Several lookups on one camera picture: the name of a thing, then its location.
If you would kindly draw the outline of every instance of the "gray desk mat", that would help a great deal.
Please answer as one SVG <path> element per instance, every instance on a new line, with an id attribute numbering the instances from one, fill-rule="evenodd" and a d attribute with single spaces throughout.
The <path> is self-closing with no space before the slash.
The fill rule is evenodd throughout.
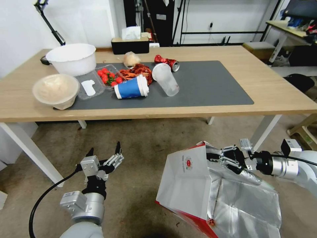
<path id="1" fill-rule="evenodd" d="M 152 62 L 143 63 L 153 69 Z M 123 69 L 122 63 L 113 63 Z M 179 92 L 173 97 L 165 94 L 160 85 L 153 81 L 149 86 L 147 97 L 117 99 L 114 91 L 107 89 L 101 95 L 88 100 L 78 97 L 69 110 L 80 109 L 115 109 L 115 108 L 149 108 L 149 107 L 188 107 L 188 106 L 222 106 L 251 105 L 253 100 L 231 76 L 220 61 L 180 62 L 180 68 L 173 73 Z"/>

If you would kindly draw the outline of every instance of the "tissue box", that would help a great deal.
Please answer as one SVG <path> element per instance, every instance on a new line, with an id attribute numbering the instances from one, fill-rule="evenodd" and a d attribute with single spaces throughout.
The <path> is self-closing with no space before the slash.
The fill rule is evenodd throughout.
<path id="1" fill-rule="evenodd" d="M 123 40 L 121 38 L 113 38 L 111 40 L 112 51 L 115 55 L 123 55 L 129 51 L 135 54 L 144 54 L 149 52 L 149 39 L 141 37 L 135 40 Z"/>

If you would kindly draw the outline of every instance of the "black metal frame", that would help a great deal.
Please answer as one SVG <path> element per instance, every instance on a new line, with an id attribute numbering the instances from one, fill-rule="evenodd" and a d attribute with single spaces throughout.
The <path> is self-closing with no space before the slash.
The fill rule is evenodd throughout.
<path id="1" fill-rule="evenodd" d="M 276 10 L 280 4 L 281 0 L 278 0 L 276 2 L 276 5 L 274 7 L 274 10 L 271 14 L 271 17 L 269 20 L 272 20 Z M 181 14 L 181 9 L 183 6 L 183 17 L 182 17 L 182 26 L 181 26 L 181 37 L 180 37 L 180 42 L 179 44 L 174 44 L 174 39 L 175 39 L 175 34 L 176 34 L 176 29 L 177 29 L 177 25 L 178 25 L 178 21 L 179 21 L 179 17 Z M 176 25 L 175 25 L 175 29 L 174 29 L 174 34 L 173 34 L 173 39 L 172 39 L 172 43 L 174 46 L 203 46 L 203 45 L 218 45 L 218 44 L 182 44 L 182 35 L 199 35 L 199 34 L 262 34 L 262 37 L 260 39 L 260 41 L 263 41 L 264 36 L 268 30 L 268 25 L 266 25 L 265 30 L 264 31 L 216 31 L 216 32 L 183 32 L 183 25 L 184 25 L 184 15 L 185 15 L 185 6 L 186 6 L 186 0 L 182 0 L 180 3 L 180 7 L 177 8 L 178 10 L 178 15 L 177 15 L 177 19 L 176 19 Z M 226 45 L 242 45 L 244 42 L 242 43 L 226 43 Z"/>
<path id="2" fill-rule="evenodd" d="M 43 20 L 45 21 L 46 25 L 49 27 L 49 29 L 51 30 L 53 36 L 55 37 L 55 39 L 60 43 L 61 46 L 65 45 L 66 42 L 64 40 L 64 38 L 60 35 L 60 33 L 56 30 L 54 30 L 54 28 L 52 27 L 52 25 L 50 24 L 50 22 L 47 20 L 47 18 L 44 15 L 44 8 L 46 7 L 46 5 L 48 5 L 48 1 L 49 0 L 44 0 L 43 3 L 41 3 L 41 0 L 38 0 L 34 6 L 36 8 L 36 10 L 39 12 L 39 14 L 41 15 L 41 17 L 43 18 Z"/>

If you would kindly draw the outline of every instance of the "white table leg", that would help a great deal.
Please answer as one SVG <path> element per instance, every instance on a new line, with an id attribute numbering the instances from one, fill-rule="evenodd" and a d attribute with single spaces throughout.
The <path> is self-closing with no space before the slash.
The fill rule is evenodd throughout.
<path id="1" fill-rule="evenodd" d="M 8 195 L 6 193 L 0 191 L 0 210 L 3 208 L 7 197 L 8 197 Z"/>
<path id="2" fill-rule="evenodd" d="M 84 120 L 78 120 L 78 122 L 83 129 L 86 129 L 87 123 Z"/>
<path id="3" fill-rule="evenodd" d="M 0 123 L 0 127 L 21 147 L 21 149 L 40 167 L 40 169 L 53 181 L 57 183 L 63 177 L 57 169 L 46 158 L 42 151 L 36 146 L 32 139 L 17 123 Z"/>
<path id="4" fill-rule="evenodd" d="M 260 145 L 271 132 L 281 116 L 282 115 L 268 115 L 263 118 L 260 125 L 250 139 L 254 150 L 257 150 L 260 147 Z"/>
<path id="5" fill-rule="evenodd" d="M 208 125 L 211 125 L 211 124 L 213 123 L 214 119 L 215 119 L 215 117 L 209 117 L 209 118 L 207 119 Z"/>
<path id="6" fill-rule="evenodd" d="M 274 63 L 274 60 L 276 59 L 278 53 L 282 49 L 282 46 L 284 45 L 284 42 L 286 41 L 286 39 L 287 39 L 287 35 L 281 34 L 281 36 L 279 38 L 279 42 L 278 42 L 277 46 L 275 47 L 275 49 L 274 49 L 274 51 L 269 59 L 269 62 L 271 65 Z"/>

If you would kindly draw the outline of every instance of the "tabletop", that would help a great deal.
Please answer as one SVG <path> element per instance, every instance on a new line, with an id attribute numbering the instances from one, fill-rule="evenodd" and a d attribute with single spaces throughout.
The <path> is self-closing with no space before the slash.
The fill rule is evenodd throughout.
<path id="1" fill-rule="evenodd" d="M 52 65 L 40 62 L 46 52 L 41 50 L 0 80 L 0 122 L 317 113 L 315 102 L 242 46 L 151 48 L 150 53 L 138 56 L 143 62 L 153 61 L 156 54 L 179 61 L 219 60 L 251 97 L 253 105 L 54 110 L 32 95 L 37 80 L 57 73 Z M 98 63 L 121 62 L 122 58 L 111 51 L 96 52 Z"/>

